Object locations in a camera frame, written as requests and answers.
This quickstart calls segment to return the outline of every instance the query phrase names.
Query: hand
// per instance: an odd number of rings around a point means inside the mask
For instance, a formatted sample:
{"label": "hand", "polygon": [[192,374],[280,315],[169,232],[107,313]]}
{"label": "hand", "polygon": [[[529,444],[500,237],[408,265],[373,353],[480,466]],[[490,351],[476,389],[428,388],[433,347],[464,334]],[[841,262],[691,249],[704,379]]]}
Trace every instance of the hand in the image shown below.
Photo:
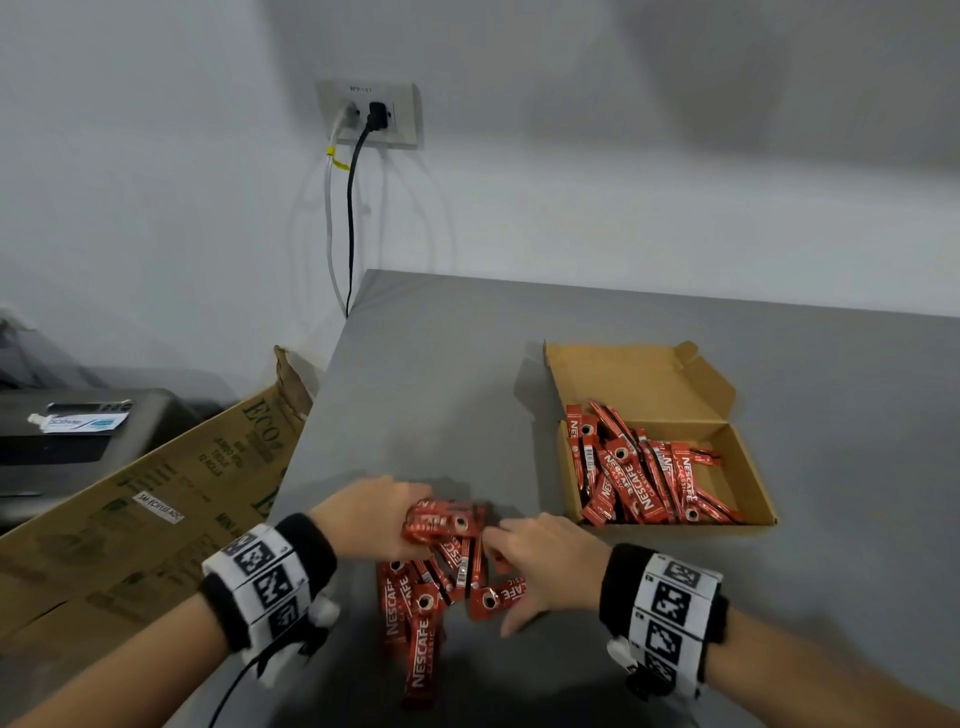
{"label": "hand", "polygon": [[600,589],[611,548],[559,516],[504,519],[484,529],[487,549],[499,551],[527,580],[526,594],[500,626],[509,637],[541,612],[600,609]]}
{"label": "hand", "polygon": [[307,516],[323,532],[338,558],[409,561],[430,558],[427,546],[400,536],[407,511],[433,495],[425,483],[397,483],[388,475],[355,480]]}

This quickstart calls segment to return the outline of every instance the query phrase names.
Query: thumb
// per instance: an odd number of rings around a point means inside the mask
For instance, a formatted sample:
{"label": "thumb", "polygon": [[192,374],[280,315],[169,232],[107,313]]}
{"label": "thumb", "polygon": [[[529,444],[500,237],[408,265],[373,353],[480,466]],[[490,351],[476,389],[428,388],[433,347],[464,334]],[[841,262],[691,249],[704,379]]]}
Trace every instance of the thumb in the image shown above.
{"label": "thumb", "polygon": [[540,606],[537,598],[527,592],[520,598],[519,602],[510,608],[507,616],[503,618],[503,623],[500,625],[500,637],[510,637],[516,630],[536,615],[545,611],[546,610]]}

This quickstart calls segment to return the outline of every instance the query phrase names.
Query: yellow cable tie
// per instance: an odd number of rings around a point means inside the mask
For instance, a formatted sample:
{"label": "yellow cable tie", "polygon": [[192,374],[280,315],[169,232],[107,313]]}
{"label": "yellow cable tie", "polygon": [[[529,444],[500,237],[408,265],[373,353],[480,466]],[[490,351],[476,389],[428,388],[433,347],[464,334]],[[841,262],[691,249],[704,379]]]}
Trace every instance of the yellow cable tie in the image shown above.
{"label": "yellow cable tie", "polygon": [[334,155],[335,155],[336,153],[337,153],[337,150],[336,150],[335,147],[327,147],[327,148],[326,148],[326,155],[327,155],[328,157],[330,157],[331,159],[333,159],[333,166],[335,166],[337,169],[342,169],[342,170],[344,170],[344,172],[349,172],[349,171],[350,171],[350,165],[349,165],[349,164],[343,164],[339,159],[337,159],[336,157],[334,157]]}

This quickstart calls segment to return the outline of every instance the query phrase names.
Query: wall outlet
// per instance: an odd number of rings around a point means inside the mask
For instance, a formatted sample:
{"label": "wall outlet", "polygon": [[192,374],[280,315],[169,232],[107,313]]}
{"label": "wall outlet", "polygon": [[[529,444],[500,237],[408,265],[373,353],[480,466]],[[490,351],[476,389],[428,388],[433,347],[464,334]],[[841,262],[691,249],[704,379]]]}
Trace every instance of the wall outlet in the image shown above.
{"label": "wall outlet", "polygon": [[357,123],[344,127],[340,132],[341,141],[356,141],[367,123],[371,101],[379,101],[387,106],[390,114],[387,129],[371,132],[367,144],[379,144],[387,147],[415,147],[418,144],[417,108],[413,84],[383,84],[373,81],[317,81],[317,100],[320,113],[324,117],[327,133],[333,128],[333,120],[340,107],[352,101],[360,109]]}
{"label": "wall outlet", "polygon": [[11,303],[0,301],[0,328],[9,326],[16,331],[36,331],[36,325],[30,319],[24,318]]}

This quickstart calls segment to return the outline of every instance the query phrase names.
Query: forearm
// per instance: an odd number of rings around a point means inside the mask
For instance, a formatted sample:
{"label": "forearm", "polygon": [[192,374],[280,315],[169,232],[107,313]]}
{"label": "forearm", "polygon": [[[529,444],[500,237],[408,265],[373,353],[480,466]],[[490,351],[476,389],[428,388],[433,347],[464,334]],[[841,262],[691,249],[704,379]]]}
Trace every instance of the forearm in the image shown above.
{"label": "forearm", "polygon": [[159,728],[227,655],[216,617],[204,598],[194,595],[12,728]]}
{"label": "forearm", "polygon": [[958,726],[960,716],[869,667],[731,609],[707,683],[772,728]]}

